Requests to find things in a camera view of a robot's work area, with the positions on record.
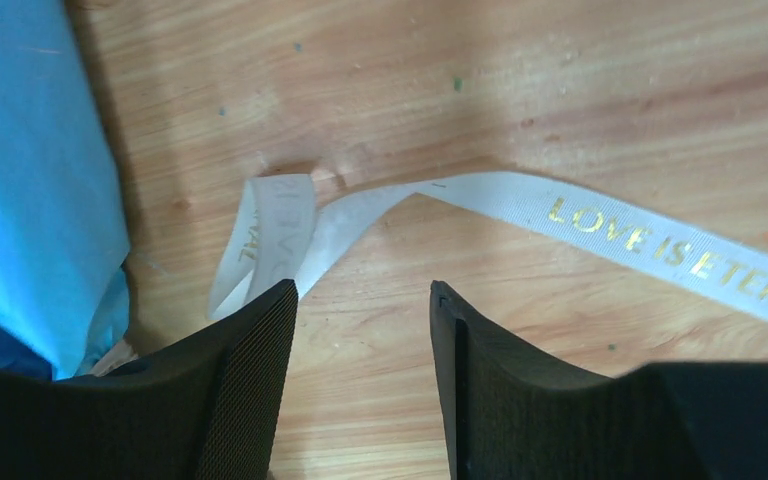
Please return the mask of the blue wrapping paper sheet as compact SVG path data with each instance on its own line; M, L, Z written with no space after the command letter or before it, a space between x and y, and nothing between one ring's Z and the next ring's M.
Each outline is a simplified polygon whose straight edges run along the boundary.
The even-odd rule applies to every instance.
M87 373L128 327L129 249L65 5L0 1L0 369Z

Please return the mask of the beige ribbon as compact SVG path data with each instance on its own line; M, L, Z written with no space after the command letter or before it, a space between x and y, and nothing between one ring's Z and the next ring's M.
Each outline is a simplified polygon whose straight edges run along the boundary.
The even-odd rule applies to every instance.
M545 177L483 172L363 190L325 206L312 179L250 179L199 320L149 326L170 342L224 318L283 278L313 286L388 211L421 195L575 246L762 321L768 254L598 192Z

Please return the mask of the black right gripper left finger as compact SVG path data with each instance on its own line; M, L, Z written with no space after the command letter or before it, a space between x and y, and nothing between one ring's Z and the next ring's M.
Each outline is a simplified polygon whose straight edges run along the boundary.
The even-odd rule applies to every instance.
M0 370L0 479L264 479L298 293L236 313L104 376Z

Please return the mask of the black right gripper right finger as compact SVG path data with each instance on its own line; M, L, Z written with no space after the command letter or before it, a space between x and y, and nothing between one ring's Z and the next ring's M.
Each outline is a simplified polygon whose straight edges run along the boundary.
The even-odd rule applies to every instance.
M430 287L454 479L768 479L768 362L661 362L602 376Z

